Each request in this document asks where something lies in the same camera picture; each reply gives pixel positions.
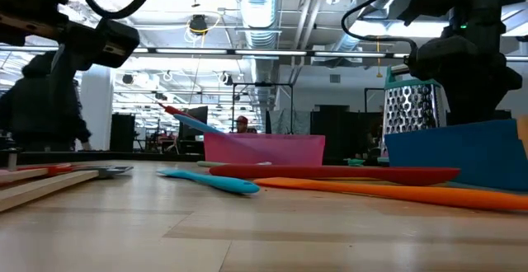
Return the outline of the black table frame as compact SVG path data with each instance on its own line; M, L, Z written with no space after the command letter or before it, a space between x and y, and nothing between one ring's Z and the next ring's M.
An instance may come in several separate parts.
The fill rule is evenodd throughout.
M67 162L95 162L110 160L160 161L160 162L198 162L204 161L204 155L177 155L159 153L132 152L22 152L17 156L17 165L35 165Z

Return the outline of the grey spatula wooden handle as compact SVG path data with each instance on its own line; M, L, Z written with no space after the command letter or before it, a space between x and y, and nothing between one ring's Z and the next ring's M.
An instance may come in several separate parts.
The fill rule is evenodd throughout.
M73 165L69 173L51 177L36 177L0 185L0 213L34 199L93 179L109 179L133 169L132 166Z

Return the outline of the person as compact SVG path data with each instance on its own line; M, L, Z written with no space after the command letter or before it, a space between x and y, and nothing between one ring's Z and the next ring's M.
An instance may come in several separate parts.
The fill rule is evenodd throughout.
M253 127L250 127L248 125L248 119L243 116L243 115L240 115L236 120L236 133L237 134L246 134L246 133L250 133L250 134L256 134L257 133L257 130Z
M91 132L82 117L75 82L64 89L64 108L54 107L50 100L53 57L53 51L36 55L22 68L22 78L0 96L0 129L30 152L71 152L76 141L89 151Z

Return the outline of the overhead light bar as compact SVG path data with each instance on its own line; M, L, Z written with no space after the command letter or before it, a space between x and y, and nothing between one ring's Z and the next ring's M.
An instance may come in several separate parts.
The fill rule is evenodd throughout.
M57 50L56 46L30 45L14 46L0 45L0 51L7 52L45 52L48 50ZM280 49L210 49L210 48L137 48L131 56L149 57L155 55L175 55L175 56L194 56L194 55L213 55L213 56L243 56L243 57L317 57L317 58L365 58L365 59L403 59L408 54L394 52L369 52L369 51L351 51L351 52L331 52L331 51L314 51L314 50L280 50ZM510 63L528 63L528 55L507 55L507 62Z

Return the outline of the orange translucent plastic bin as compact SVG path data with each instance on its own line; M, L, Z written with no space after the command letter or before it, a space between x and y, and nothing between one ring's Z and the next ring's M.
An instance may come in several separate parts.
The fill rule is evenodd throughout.
M516 128L518 137L522 141L526 157L528 158L528 115L521 115L516 120Z

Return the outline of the dark blue plastic bin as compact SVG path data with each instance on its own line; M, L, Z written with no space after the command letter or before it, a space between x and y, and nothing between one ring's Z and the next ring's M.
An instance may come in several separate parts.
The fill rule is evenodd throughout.
M454 183L528 193L528 157L515 120L492 120L384 137L390 166L452 167Z

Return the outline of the white building column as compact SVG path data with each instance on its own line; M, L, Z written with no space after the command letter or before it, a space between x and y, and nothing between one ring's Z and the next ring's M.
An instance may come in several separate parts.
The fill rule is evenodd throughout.
M108 67L92 65L82 73L79 98L94 150L110 147L114 85L115 74Z

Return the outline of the teal framed box grater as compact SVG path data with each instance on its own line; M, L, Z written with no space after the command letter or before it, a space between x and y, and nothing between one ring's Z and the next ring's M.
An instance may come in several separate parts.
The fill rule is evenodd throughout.
M442 86L434 79L403 78L404 65L388 67L384 84L384 115L380 156L387 158L386 136L446 126Z

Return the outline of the small blue silicone spatula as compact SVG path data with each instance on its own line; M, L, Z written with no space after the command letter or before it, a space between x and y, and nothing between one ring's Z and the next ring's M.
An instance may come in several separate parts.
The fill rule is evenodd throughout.
M212 176L178 169L162 169L158 170L158 173L173 178L181 178L199 182L201 184L205 184L229 193L249 195L255 194L260 190L260 187L251 181L233 177Z

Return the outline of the black tubular stand frame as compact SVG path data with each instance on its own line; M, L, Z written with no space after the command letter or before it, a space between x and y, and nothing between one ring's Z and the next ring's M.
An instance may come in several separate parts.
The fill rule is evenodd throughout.
M234 82L232 84L232 96L231 96L231 99L232 99L232 107L231 107L231 111L232 111L232 119L231 119L231 132L234 131L234 111L235 111L235 97L238 95L238 93L236 92L236 87L238 86L244 86L244 88L240 91L240 92L244 92L245 89L247 87L254 87L254 88L259 88L259 87L278 87L280 88L281 90L283 90L283 87L288 87L290 89L290 92L288 93L287 91L284 91L283 92L286 94L286 95L289 95L290 96L290 134L294 134L294 84L293 83L279 83L279 82Z

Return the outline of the red slotted spoon metal handle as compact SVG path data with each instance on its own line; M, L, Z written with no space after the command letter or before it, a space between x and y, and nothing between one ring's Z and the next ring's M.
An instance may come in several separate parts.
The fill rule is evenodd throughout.
M186 112L179 110L173 106L167 106L162 103L158 103L158 105L168 114L172 115L173 117L180 119L180 118L187 118L187 119L194 119L193 116L187 114Z

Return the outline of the large blue silicone spoon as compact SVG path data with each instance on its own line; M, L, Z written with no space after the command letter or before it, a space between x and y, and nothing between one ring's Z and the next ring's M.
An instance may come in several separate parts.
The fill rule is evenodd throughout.
M185 115L179 115L179 114L175 114L173 116L175 119L179 120L180 122L182 122L183 124L186 124L186 125L189 125L190 127L192 127L193 129L197 129L199 131L201 131L202 133L206 134L206 133L209 133L209 134L223 134L223 132L207 125L207 124L204 124L202 123L201 121L199 120L195 120L191 117L188 117L188 116L185 116Z

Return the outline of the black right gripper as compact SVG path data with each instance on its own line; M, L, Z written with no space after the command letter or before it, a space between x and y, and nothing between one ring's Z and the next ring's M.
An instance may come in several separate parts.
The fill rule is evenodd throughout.
M459 35L429 40L411 52L406 64L413 77L442 85L454 124L492 120L503 97L523 82L503 54L482 54Z

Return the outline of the pink translucent plastic bin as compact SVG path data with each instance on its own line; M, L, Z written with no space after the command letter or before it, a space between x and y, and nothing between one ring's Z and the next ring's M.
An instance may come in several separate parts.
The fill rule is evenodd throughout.
M233 164L321 166L325 137L298 134L212 134L204 136L205 160Z

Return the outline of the black cabinet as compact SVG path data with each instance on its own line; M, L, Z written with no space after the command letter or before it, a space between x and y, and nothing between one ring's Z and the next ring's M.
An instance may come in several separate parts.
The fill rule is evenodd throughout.
M112 152L133 152L135 116L113 114L111 119L110 150Z

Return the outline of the all-red silicone slotted turner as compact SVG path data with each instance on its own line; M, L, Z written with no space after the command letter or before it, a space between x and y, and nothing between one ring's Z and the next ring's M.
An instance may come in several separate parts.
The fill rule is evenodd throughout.
M454 180L460 173L449 167L282 166L223 165L209 169L211 175L240 179L259 178L371 178L401 185L435 185Z

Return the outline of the orange silicone spatula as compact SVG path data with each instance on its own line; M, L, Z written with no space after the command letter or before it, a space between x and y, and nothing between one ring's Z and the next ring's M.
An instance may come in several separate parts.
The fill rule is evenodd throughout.
M253 182L257 185L267 187L373 195L387 199L457 208L528 211L528 196L486 190L429 186L347 184L284 177L261 178Z

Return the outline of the red spatula wooden handle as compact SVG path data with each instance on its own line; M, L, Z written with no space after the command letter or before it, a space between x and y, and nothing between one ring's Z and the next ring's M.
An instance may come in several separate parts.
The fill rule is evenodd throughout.
M36 177L58 176L69 173L72 170L73 165L68 163L48 166L30 166L18 168L15 171L0 170L0 185Z

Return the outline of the straight silver ventilation duct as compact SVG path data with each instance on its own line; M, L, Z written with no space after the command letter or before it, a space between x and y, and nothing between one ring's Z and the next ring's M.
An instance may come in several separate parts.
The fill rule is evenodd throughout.
M276 49L279 34L277 25L278 0L240 0L240 14L247 49ZM250 61L254 82L277 82L279 60L258 56ZM276 87L255 87L254 101L261 119L262 132L266 131L266 113L275 107Z

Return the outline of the black room partition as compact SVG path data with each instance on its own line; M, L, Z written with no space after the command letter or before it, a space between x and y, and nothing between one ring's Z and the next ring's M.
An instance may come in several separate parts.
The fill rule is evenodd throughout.
M350 111L348 106L317 106L310 113L310 133L325 137L323 163L380 156L382 114Z

